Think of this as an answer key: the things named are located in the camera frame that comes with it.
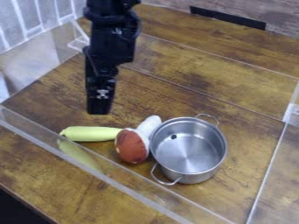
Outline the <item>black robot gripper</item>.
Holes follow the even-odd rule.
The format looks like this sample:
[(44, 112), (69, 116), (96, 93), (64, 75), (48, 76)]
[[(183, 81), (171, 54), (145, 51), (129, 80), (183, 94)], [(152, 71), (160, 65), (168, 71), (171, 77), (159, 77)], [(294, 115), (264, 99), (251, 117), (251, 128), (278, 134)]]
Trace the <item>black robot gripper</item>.
[(135, 58), (136, 38), (141, 31), (137, 17), (101, 21), (91, 19), (89, 44), (84, 48), (87, 111), (91, 115), (107, 115), (115, 98), (117, 66)]

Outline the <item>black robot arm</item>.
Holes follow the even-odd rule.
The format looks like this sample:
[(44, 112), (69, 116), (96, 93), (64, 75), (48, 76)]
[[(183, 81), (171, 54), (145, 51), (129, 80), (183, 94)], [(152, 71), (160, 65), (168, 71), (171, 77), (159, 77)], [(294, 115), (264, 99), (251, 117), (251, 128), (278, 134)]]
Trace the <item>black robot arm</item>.
[(84, 17), (91, 21), (85, 55), (87, 111), (105, 115), (116, 90), (117, 66), (135, 58), (141, 21), (132, 8), (141, 0), (87, 0)]

